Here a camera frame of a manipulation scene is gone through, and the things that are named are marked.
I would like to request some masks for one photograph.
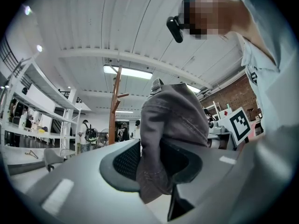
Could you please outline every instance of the backpack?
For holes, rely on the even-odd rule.
[[[18,102],[15,111],[14,111],[14,116],[21,117],[23,113],[24,105],[20,102]]]
[[[97,140],[97,131],[95,129],[92,129],[92,125],[90,125],[90,128],[88,128],[86,125],[86,132],[85,132],[85,140],[88,142],[95,142]]]

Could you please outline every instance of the white shelf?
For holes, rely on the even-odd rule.
[[[215,106],[214,106],[214,105],[211,105],[211,106],[207,107],[206,109],[207,109],[207,110],[215,109]]]
[[[44,75],[41,69],[33,62],[25,74],[30,78],[34,85],[47,97],[53,100],[56,104],[65,109],[77,110],[74,104],[72,104],[66,97],[64,97],[50,80]]]
[[[42,105],[39,105],[38,103],[36,103],[35,101],[31,100],[30,98],[28,98],[26,95],[24,95],[23,93],[14,93],[14,97],[19,100],[21,103],[23,103],[26,106],[29,106],[30,108],[34,109],[35,111],[38,111],[50,118],[62,121],[62,122],[68,122],[68,123],[73,123],[76,124],[75,121],[71,121],[68,120],[58,114],[55,114],[54,112],[48,111],[46,110]]]
[[[35,130],[28,131],[27,129],[20,129],[17,125],[14,125],[12,123],[6,123],[5,125],[5,130],[12,132],[12,133],[18,133],[22,135],[27,135],[27,136],[33,136],[33,137],[38,137],[38,138],[48,138],[48,139],[75,139],[76,137],[74,136],[60,136],[59,133],[49,133],[49,132],[36,132]]]

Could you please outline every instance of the fluorescent light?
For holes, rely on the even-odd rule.
[[[42,52],[43,51],[43,47],[41,45],[37,45],[36,46],[36,49],[39,51],[39,52]]]
[[[120,111],[120,110],[117,110],[116,112],[117,113],[133,113],[133,111]]]
[[[187,86],[188,86],[188,88],[189,88],[190,90],[192,90],[194,93],[199,93],[199,92],[201,92],[200,89],[197,89],[197,88],[195,88],[195,87],[193,87],[193,86],[190,86],[190,85],[187,85]]]
[[[104,65],[104,72],[109,74],[116,74],[115,71],[109,65]],[[121,74],[123,76],[138,77],[147,80],[150,80],[151,77],[153,76],[153,74],[150,72],[135,70],[130,68],[122,68]]]
[[[26,6],[24,12],[28,16],[32,12],[32,10],[31,10],[31,8],[29,6]]]

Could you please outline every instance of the gray chair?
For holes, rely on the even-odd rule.
[[[63,163],[64,158],[59,157],[53,149],[51,148],[46,148],[43,152],[43,156],[45,159],[45,166],[48,172],[51,171],[51,168],[54,169],[54,166],[52,164],[54,163]]]

